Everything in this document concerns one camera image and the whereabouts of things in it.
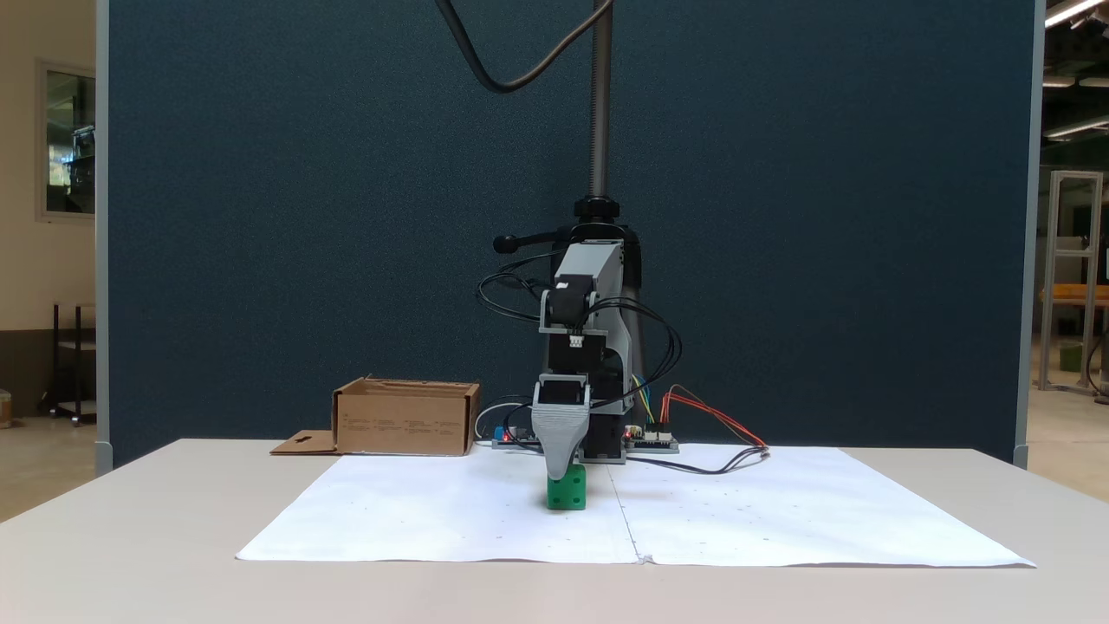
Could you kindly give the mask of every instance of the cable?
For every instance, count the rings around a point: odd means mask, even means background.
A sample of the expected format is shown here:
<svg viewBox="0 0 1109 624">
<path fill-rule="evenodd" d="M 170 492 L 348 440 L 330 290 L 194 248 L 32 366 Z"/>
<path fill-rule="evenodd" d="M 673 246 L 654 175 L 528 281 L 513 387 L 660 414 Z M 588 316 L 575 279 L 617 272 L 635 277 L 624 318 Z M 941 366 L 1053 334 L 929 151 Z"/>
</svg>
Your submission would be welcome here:
<svg viewBox="0 0 1109 624">
<path fill-rule="evenodd" d="M 1098 335 L 1098 340 L 1093 342 L 1090 347 L 1090 355 L 1086 358 L 1086 379 L 1090 382 L 1090 388 L 1093 389 L 1095 397 L 1105 397 L 1098 385 L 1093 382 L 1093 376 L 1090 375 L 1090 365 L 1093 364 L 1093 355 L 1097 352 L 1098 348 L 1101 347 L 1101 340 L 1105 339 L 1105 335 Z"/>
<path fill-rule="evenodd" d="M 442 13 L 442 19 L 447 20 L 447 27 L 450 28 L 450 33 L 455 35 L 455 42 L 458 43 L 458 49 L 461 50 L 462 57 L 466 59 L 466 63 L 470 65 L 470 71 L 478 79 L 478 82 L 482 86 L 492 91 L 494 93 L 511 93 L 521 86 L 527 85 L 529 82 L 539 78 L 559 54 L 562 53 L 571 43 L 574 42 L 579 37 L 582 35 L 591 25 L 593 25 L 597 20 L 601 19 L 601 16 L 606 11 L 612 8 L 613 0 L 607 0 L 603 4 L 593 11 L 593 14 L 589 16 L 589 19 L 583 21 L 581 25 L 570 31 L 570 34 L 566 35 L 566 39 L 559 42 L 553 50 L 547 54 L 547 58 L 539 61 L 531 71 L 525 73 L 523 75 L 517 78 L 516 80 L 510 80 L 508 82 L 497 82 L 489 75 L 486 71 L 485 65 L 481 64 L 481 59 L 478 58 L 477 51 L 474 49 L 474 43 L 470 42 L 470 35 L 466 32 L 466 27 L 462 25 L 462 21 L 458 18 L 458 13 L 455 11 L 455 6 L 451 4 L 450 0 L 436 0 L 435 3 L 439 7 L 439 12 Z"/>
<path fill-rule="evenodd" d="M 631 379 L 635 380 L 635 386 L 639 388 L 639 398 L 643 401 L 643 409 L 647 411 L 647 422 L 654 422 L 654 413 L 651 412 L 651 389 L 643 385 L 643 378 L 639 376 L 632 376 Z"/>
<path fill-rule="evenodd" d="M 517 440 L 517 438 L 515 436 L 512 436 L 512 429 L 511 429 L 512 415 L 515 415 L 516 412 L 518 412 L 518 411 L 520 411 L 520 410 L 522 410 L 525 408 L 529 408 L 530 409 L 531 408 L 531 401 L 528 401 L 527 403 L 520 403 L 519 406 L 516 406 L 515 408 L 512 408 L 511 410 L 509 410 L 509 412 L 507 415 L 505 415 L 505 420 L 501 423 L 501 427 L 503 428 L 505 434 L 508 436 L 508 439 L 509 439 L 510 442 L 512 442 L 513 444 L 516 444 L 520 449 L 523 449 L 525 451 L 530 451 L 532 453 L 537 453 L 539 456 L 542 456 L 543 454 L 542 447 L 539 447 L 539 446 L 528 447 L 527 444 L 523 444 L 519 440 Z M 750 458 L 752 456 L 755 456 L 755 454 L 759 456 L 759 460 L 757 461 L 751 462 L 751 463 L 747 463 L 747 464 L 743 463 L 744 460 L 746 460 L 747 458 Z M 721 467 L 721 468 L 719 468 L 716 470 L 702 469 L 702 468 L 698 468 L 698 467 L 691 467 L 691 466 L 686 466 L 686 464 L 680 464 L 678 462 L 668 462 L 665 460 L 653 460 L 653 459 L 648 459 L 648 458 L 632 458 L 632 457 L 628 457 L 627 460 L 629 462 L 640 462 L 640 463 L 651 464 L 651 466 L 659 467 L 659 468 L 664 468 L 664 469 L 670 469 L 670 470 L 678 470 L 678 471 L 693 473 L 693 474 L 720 475 L 720 474 L 728 474 L 730 472 L 735 472 L 735 471 L 737 471 L 740 469 L 745 469 L 745 468 L 753 467 L 753 466 L 755 466 L 757 463 L 762 463 L 767 458 L 770 458 L 770 449 L 767 449 L 766 447 L 749 447 L 749 448 L 740 451 L 739 453 L 736 453 L 734 458 L 732 458 L 731 460 L 729 460 L 723 467 Z"/>
<path fill-rule="evenodd" d="M 549 287 L 549 285 L 543 282 L 540 282 L 539 279 L 526 278 L 521 275 L 513 273 L 512 270 L 530 262 L 535 262 L 536 259 L 540 259 L 542 257 L 550 257 L 552 255 L 558 255 L 560 253 L 566 253 L 566 249 L 557 248 L 554 250 L 549 250 L 546 253 L 540 253 L 538 255 L 532 255 L 530 257 L 525 257 L 522 259 L 516 259 L 513 262 L 509 262 L 508 264 L 500 266 L 497 269 L 497 272 L 494 273 L 492 275 L 487 275 L 480 282 L 478 282 L 478 285 L 474 290 L 474 295 L 477 297 L 478 303 L 480 303 L 487 309 L 496 311 L 496 314 L 500 315 L 501 317 L 507 317 L 509 319 L 516 321 L 523 321 L 527 324 L 538 324 L 539 317 L 537 315 L 529 315 L 527 314 L 527 311 L 523 311 L 521 309 L 513 309 L 511 307 L 501 305 L 496 300 L 489 298 L 489 295 L 487 295 L 485 291 L 485 286 L 490 282 L 496 282 L 499 279 L 515 279 L 517 284 L 522 286 L 525 289 L 528 290 L 528 293 L 531 294 L 532 298 L 535 298 L 536 300 L 542 300 L 542 295 L 536 291 L 536 287 L 539 286 Z"/>
<path fill-rule="evenodd" d="M 757 461 L 754 461 L 754 462 L 751 462 L 751 463 L 747 463 L 747 464 L 743 463 L 743 460 L 745 460 L 745 459 L 747 459 L 747 458 L 750 458 L 752 456 L 755 456 L 755 454 L 759 456 L 759 460 Z M 770 450 L 767 450 L 767 449 L 761 449 L 759 447 L 751 447 L 751 448 L 744 449 L 744 450 L 740 451 L 739 453 L 736 453 L 734 458 L 732 458 L 731 460 L 729 460 L 728 463 L 725 463 L 723 467 L 721 467 L 721 468 L 719 468 L 716 470 L 708 470 L 708 469 L 698 468 L 698 467 L 691 467 L 691 466 L 686 466 L 686 464 L 679 464 L 678 462 L 668 462 L 665 460 L 652 460 L 652 459 L 648 459 L 648 458 L 632 458 L 632 457 L 629 457 L 628 461 L 629 462 L 640 462 L 640 463 L 643 463 L 643 464 L 651 464 L 651 466 L 659 467 L 659 468 L 678 470 L 678 471 L 689 472 L 689 473 L 693 473 L 693 474 L 705 474 L 705 475 L 713 475 L 713 474 L 715 474 L 715 475 L 719 475 L 719 474 L 728 474 L 730 472 L 735 472 L 737 470 L 745 469 L 745 468 L 751 468 L 751 467 L 753 467 L 755 464 L 760 464 L 760 463 L 766 461 L 766 459 L 769 459 L 769 458 L 770 458 Z"/>
<path fill-rule="evenodd" d="M 515 269 L 519 268 L 520 266 L 523 266 L 525 264 L 530 264 L 530 263 L 535 262 L 536 259 L 542 259 L 543 257 L 550 257 L 552 255 L 558 255 L 560 253 L 566 253 L 566 248 L 568 248 L 568 247 L 556 248 L 553 250 L 548 250 L 546 253 L 540 253 L 538 255 L 532 255 L 532 256 L 529 256 L 529 257 L 525 257 L 523 259 L 513 259 L 512 262 L 509 262 L 508 264 L 501 265 L 501 267 L 497 268 L 497 269 L 500 270 L 500 272 L 502 272 L 502 273 L 509 272 L 509 270 L 515 270 Z"/>
<path fill-rule="evenodd" d="M 505 278 L 505 277 L 515 278 L 515 279 L 519 280 L 519 283 L 523 285 L 523 287 L 528 288 L 529 290 L 531 289 L 530 286 L 528 285 L 528 280 L 525 279 L 523 277 L 517 275 L 516 273 L 503 273 L 503 272 L 501 272 L 501 273 L 494 273 L 492 275 L 488 275 L 485 278 L 482 278 L 480 282 L 478 282 L 477 288 L 475 288 L 475 290 L 474 290 L 474 294 L 475 294 L 475 296 L 477 296 L 478 301 L 481 303 L 481 305 L 484 305 L 488 309 L 492 309 L 494 311 L 496 311 L 496 314 L 500 315 L 501 317 L 507 317 L 509 319 L 515 319 L 517 321 L 525 321 L 525 323 L 528 323 L 528 324 L 538 324 L 539 323 L 539 317 L 537 317 L 535 315 L 528 315 L 527 311 L 521 311 L 519 309 L 512 309 L 511 307 L 507 307 L 505 305 L 501 305 L 501 304 L 495 301 L 494 299 L 489 298 L 489 296 L 485 293 L 484 288 L 485 288 L 486 284 L 488 284 L 489 282 L 496 280 L 496 279 Z"/>
<path fill-rule="evenodd" d="M 668 324 L 665 319 L 659 316 L 658 311 L 651 309 L 647 305 L 643 305 L 638 299 L 629 296 L 607 297 L 598 300 L 593 305 L 590 305 L 586 309 L 584 314 L 581 316 L 581 319 L 578 320 L 578 324 L 571 329 L 571 333 L 578 335 L 583 334 L 586 323 L 589 320 L 589 318 L 592 315 L 596 315 L 597 311 L 608 308 L 620 308 L 620 309 L 629 309 L 631 311 L 635 311 L 637 315 L 640 315 L 653 321 L 658 321 L 667 329 L 667 351 L 665 354 L 663 354 L 662 361 L 659 362 L 659 366 L 655 367 L 654 371 L 643 380 L 642 388 L 650 387 L 652 383 L 665 377 L 670 371 L 674 369 L 675 366 L 678 366 L 678 362 L 682 358 L 682 351 L 683 351 L 682 338 L 678 334 L 678 330 L 675 330 L 673 326 Z M 632 397 L 633 395 L 638 393 L 640 387 L 633 388 L 628 392 L 624 392 L 620 397 L 615 397 L 613 399 L 604 399 L 594 402 L 592 407 L 601 408 L 604 406 L 610 406 L 612 403 L 623 401 L 628 397 Z"/>
<path fill-rule="evenodd" d="M 481 417 L 485 417 L 486 415 L 498 408 L 513 408 L 522 405 L 523 403 L 498 403 L 496 406 L 489 406 L 485 410 L 481 410 L 481 413 L 478 415 L 478 418 L 474 419 L 474 440 L 481 440 L 481 433 L 478 431 L 478 423 L 481 422 Z"/>
<path fill-rule="evenodd" d="M 681 390 L 682 392 L 689 395 L 693 399 L 686 399 L 685 397 L 681 397 L 680 395 L 676 395 L 675 391 L 678 391 L 678 390 Z M 751 431 L 747 428 L 743 427 L 742 424 L 740 424 L 739 422 L 736 422 L 734 419 L 732 419 L 728 415 L 721 412 L 720 410 L 716 410 L 715 408 L 709 407 L 709 405 L 705 403 L 704 401 L 702 401 L 700 397 L 698 397 L 696 395 L 693 395 L 692 392 L 690 392 L 690 390 L 686 389 L 685 387 L 676 385 L 676 383 L 674 386 L 670 387 L 670 390 L 662 397 L 662 408 L 661 408 L 661 411 L 659 413 L 659 420 L 663 424 L 669 424 L 670 423 L 670 402 L 671 401 L 678 401 L 679 403 L 684 403 L 685 406 L 690 406 L 692 408 L 696 408 L 696 409 L 701 410 L 702 412 L 708 412 L 713 418 L 715 418 L 718 421 L 720 421 L 724 427 L 726 427 L 732 433 L 734 433 L 743 442 L 745 442 L 745 443 L 747 443 L 747 444 L 750 444 L 752 447 L 757 447 L 757 448 L 762 448 L 762 449 L 766 448 L 766 443 L 763 442 L 762 439 L 759 438 L 757 436 L 755 436 L 754 433 L 751 433 Z"/>
<path fill-rule="evenodd" d="M 531 401 L 528 401 L 527 403 L 520 403 L 516 408 L 512 408 L 507 415 L 505 415 L 505 422 L 501 423 L 501 427 L 505 428 L 505 434 L 508 436 L 508 440 L 510 442 L 512 442 L 520 449 L 523 449 L 525 451 L 531 451 L 532 453 L 539 453 L 540 456 L 542 456 L 543 454 L 542 447 L 539 446 L 528 447 L 527 444 L 521 443 L 519 440 L 516 439 L 515 436 L 512 436 L 512 429 L 509 427 L 509 421 L 512 419 L 512 415 L 525 408 L 531 409 Z"/>
</svg>

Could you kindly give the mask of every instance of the ceiling light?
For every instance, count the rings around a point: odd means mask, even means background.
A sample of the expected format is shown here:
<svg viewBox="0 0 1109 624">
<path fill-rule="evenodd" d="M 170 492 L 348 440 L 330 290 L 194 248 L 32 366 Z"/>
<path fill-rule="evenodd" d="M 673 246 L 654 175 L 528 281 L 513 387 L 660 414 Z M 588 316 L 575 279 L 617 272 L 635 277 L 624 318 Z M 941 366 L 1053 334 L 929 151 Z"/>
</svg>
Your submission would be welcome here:
<svg viewBox="0 0 1109 624">
<path fill-rule="evenodd" d="M 1097 7 L 1101 2 L 1105 2 L 1105 0 L 1067 0 L 1067 2 L 1059 3 L 1048 11 L 1044 28 L 1051 28 L 1057 23 L 1062 23 L 1087 9 Z"/>
<path fill-rule="evenodd" d="M 1056 89 L 1064 89 L 1067 86 L 1074 86 L 1075 79 L 1068 75 L 1045 75 L 1044 86 L 1052 86 Z"/>
<path fill-rule="evenodd" d="M 1071 123 L 1070 125 L 1062 125 L 1054 130 L 1048 130 L 1044 133 L 1044 136 L 1048 139 L 1054 139 L 1056 136 L 1062 136 L 1065 134 L 1074 134 L 1075 132 L 1081 132 L 1082 130 L 1092 130 L 1100 125 L 1109 123 L 1109 115 L 1096 116 L 1093 119 L 1087 119 L 1086 121 L 1079 121 L 1078 123 Z"/>
</svg>

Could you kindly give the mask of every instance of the black handle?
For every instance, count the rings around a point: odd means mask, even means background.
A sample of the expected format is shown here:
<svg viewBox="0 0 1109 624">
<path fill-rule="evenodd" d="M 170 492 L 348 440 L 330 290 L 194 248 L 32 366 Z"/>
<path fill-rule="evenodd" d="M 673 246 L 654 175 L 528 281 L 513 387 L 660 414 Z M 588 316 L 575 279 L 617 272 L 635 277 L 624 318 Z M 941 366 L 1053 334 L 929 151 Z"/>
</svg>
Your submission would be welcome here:
<svg viewBox="0 0 1109 624">
<path fill-rule="evenodd" d="M 492 239 L 492 249 L 497 253 L 516 253 L 521 246 L 539 243 L 552 243 L 558 239 L 558 232 L 543 232 L 530 236 L 516 237 L 512 234 L 497 236 Z"/>
</svg>

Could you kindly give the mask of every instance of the colorful wires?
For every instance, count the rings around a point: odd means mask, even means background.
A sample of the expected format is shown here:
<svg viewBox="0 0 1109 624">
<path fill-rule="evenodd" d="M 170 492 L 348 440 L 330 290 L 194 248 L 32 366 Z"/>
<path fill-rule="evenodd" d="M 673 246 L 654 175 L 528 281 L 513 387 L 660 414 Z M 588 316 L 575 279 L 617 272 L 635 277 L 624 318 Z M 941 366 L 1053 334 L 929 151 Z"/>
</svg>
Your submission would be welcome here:
<svg viewBox="0 0 1109 624">
<path fill-rule="evenodd" d="M 631 379 L 635 380 L 635 387 L 639 388 L 639 399 L 643 402 L 643 409 L 647 410 L 647 422 L 654 423 L 654 412 L 651 411 L 651 387 L 647 386 L 647 381 L 639 376 L 632 376 Z"/>
<path fill-rule="evenodd" d="M 681 395 L 678 395 L 676 393 L 678 391 L 685 393 L 688 397 L 682 397 Z M 709 407 L 709 405 L 702 401 L 700 397 L 690 392 L 689 389 L 686 389 L 685 387 L 676 383 L 674 386 L 671 386 L 670 390 L 662 397 L 662 408 L 659 412 L 660 424 L 663 426 L 670 424 L 670 403 L 672 401 L 678 401 L 679 403 L 689 406 L 691 408 L 696 408 L 702 412 L 711 415 L 743 442 L 759 449 L 766 449 L 766 443 L 763 442 L 762 439 L 759 438 L 757 436 L 751 433 L 751 431 L 747 428 L 743 427 L 742 424 L 736 422 L 734 419 L 732 419 L 724 412 L 721 412 L 715 408 Z"/>
</svg>

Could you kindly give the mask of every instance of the window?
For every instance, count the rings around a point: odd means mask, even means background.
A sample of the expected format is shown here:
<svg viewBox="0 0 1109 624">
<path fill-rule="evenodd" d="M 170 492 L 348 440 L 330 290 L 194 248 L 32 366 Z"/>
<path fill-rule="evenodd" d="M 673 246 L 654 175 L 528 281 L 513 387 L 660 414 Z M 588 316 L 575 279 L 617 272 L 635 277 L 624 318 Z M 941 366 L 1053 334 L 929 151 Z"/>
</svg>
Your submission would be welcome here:
<svg viewBox="0 0 1109 624">
<path fill-rule="evenodd" d="M 96 212 L 96 79 L 92 70 L 39 61 L 37 214 L 92 222 Z"/>
</svg>

